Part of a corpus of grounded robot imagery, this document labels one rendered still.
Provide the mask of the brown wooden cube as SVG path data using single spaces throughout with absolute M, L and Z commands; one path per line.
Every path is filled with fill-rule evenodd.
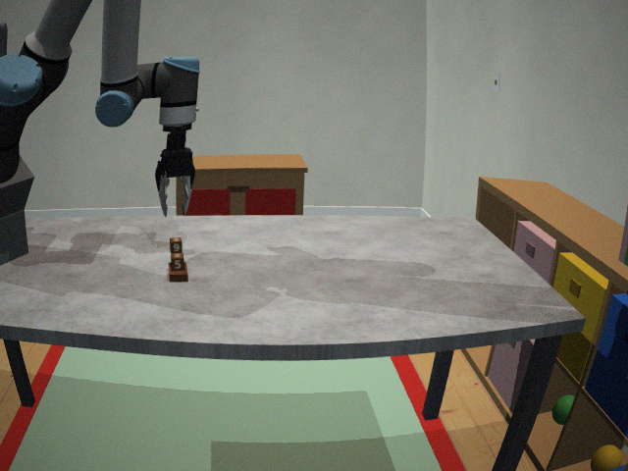
M 171 253 L 183 253 L 183 242 L 180 237 L 170 238 L 170 250 Z
M 171 253 L 172 271 L 184 271 L 183 253 Z

